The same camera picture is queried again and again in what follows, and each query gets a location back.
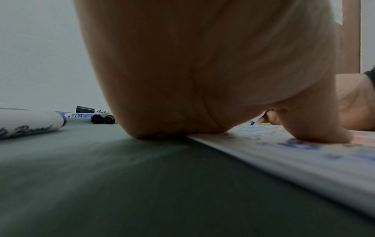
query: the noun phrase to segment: gray floor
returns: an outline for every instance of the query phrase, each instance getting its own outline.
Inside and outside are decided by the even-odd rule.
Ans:
[[[0,236],[375,236],[374,222],[191,140],[71,119],[0,141]]]

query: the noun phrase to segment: skin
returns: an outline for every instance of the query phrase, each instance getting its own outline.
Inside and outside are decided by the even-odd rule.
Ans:
[[[336,75],[336,94],[340,123],[350,130],[375,130],[375,89],[364,74]],[[268,111],[257,123],[281,125],[274,111]]]
[[[219,133],[268,108],[297,139],[348,143],[327,0],[74,0],[111,111],[135,138]]]

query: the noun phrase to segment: gray fabric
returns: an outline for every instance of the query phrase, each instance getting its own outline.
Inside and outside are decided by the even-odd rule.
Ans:
[[[202,144],[83,121],[0,141],[1,237],[375,236],[371,220]]]

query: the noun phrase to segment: dark green surface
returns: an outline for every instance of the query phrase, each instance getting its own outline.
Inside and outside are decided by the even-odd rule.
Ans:
[[[0,236],[375,236],[369,219],[188,139],[117,125],[0,142]]]

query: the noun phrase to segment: white wall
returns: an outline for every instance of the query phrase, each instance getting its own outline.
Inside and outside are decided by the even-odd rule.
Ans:
[[[375,0],[361,1],[361,72],[375,65]]]
[[[70,0],[3,0],[0,5],[0,107],[107,108]]]

